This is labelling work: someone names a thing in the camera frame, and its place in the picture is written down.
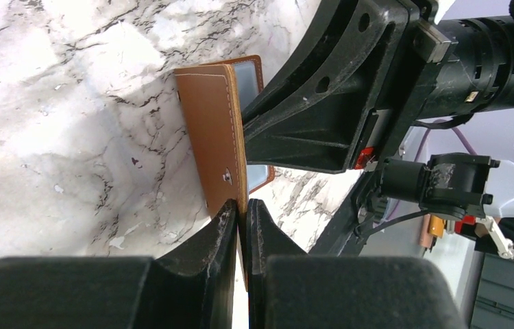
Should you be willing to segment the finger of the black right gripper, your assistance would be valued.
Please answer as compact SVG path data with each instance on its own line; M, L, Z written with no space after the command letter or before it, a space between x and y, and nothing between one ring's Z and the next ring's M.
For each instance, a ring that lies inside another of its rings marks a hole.
M415 1L322 1L295 51L243 114L247 163L354 167L420 19Z

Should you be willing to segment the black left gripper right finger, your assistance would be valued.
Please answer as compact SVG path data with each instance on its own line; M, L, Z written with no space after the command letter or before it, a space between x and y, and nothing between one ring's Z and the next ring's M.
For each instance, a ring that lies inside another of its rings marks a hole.
M443 274L413 257L312 256L251 199L250 328L464 328Z

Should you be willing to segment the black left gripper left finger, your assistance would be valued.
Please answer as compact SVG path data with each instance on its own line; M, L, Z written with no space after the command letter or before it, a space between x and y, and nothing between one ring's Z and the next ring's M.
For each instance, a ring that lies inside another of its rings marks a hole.
M0 259L0 328L230 328L236 202L160 258Z

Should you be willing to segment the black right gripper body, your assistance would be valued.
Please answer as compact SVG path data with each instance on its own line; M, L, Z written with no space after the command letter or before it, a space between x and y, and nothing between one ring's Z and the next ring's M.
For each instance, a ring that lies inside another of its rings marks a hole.
M406 20L387 28L387 37L376 50L384 49L374 72L363 130L356 144L355 169L370 171L393 156L408 129L418 119L421 106L435 87L442 60L455 43L437 28L438 1L402 1Z

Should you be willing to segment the brown leather card holder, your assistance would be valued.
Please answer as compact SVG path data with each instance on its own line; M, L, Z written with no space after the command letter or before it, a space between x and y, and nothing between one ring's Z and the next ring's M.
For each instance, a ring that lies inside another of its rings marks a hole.
M236 201L238 254L245 262L249 194L275 177L272 166L249 165L245 155L242 111L263 90L261 59L182 67L174 76L208 214L214 217L227 200Z

